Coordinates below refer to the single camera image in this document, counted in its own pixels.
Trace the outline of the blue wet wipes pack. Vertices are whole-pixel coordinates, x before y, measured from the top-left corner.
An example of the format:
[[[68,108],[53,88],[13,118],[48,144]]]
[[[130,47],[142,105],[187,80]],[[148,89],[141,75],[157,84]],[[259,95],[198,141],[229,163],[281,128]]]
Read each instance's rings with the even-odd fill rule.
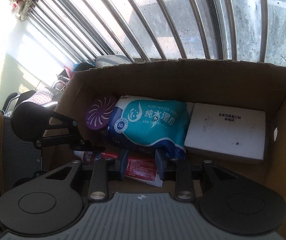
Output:
[[[185,138],[194,104],[122,96],[109,119],[108,133],[127,147],[146,153],[161,150],[169,158],[185,158]]]

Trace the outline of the brown cardboard box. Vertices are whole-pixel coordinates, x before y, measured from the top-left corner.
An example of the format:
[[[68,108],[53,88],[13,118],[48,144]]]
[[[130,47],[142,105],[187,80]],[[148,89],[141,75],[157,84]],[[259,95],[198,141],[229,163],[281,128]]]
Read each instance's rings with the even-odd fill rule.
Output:
[[[103,137],[86,127],[86,111],[105,95],[120,97],[126,115],[147,120],[161,102],[192,105],[187,157],[195,163],[214,157],[286,202],[286,67],[189,59],[84,70],[73,75],[55,110],[98,144]],[[279,233],[286,238],[286,218]]]

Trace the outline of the white flat box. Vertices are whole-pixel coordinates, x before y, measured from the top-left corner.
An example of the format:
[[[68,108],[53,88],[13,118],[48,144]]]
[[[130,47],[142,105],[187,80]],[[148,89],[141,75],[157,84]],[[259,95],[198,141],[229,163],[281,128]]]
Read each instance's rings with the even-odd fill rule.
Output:
[[[266,113],[195,103],[185,147],[204,156],[257,163],[264,159]]]

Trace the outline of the red white toothpaste tube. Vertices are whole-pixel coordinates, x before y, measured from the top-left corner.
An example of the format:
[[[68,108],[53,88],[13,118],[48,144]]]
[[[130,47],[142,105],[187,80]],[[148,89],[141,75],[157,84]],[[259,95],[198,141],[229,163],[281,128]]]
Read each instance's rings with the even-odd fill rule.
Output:
[[[86,164],[94,164],[95,161],[100,159],[116,159],[118,157],[117,153],[110,152],[94,153],[87,151],[74,151],[74,155],[80,158],[82,162]],[[155,160],[151,158],[130,155],[128,157],[125,176],[151,186],[163,186],[163,181],[160,179],[157,173]]]

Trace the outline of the metal window railing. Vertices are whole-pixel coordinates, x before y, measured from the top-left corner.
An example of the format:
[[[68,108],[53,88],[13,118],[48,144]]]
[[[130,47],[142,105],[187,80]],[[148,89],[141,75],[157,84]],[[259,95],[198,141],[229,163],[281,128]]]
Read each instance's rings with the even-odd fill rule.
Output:
[[[63,60],[215,59],[286,66],[286,0],[25,0],[12,2]]]

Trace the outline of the purple round air freshener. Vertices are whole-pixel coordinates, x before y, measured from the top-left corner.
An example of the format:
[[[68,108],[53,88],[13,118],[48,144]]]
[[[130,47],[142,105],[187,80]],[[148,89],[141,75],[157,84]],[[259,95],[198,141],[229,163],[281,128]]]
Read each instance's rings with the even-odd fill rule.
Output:
[[[93,131],[107,127],[116,102],[113,95],[100,96],[93,100],[86,111],[86,127]]]

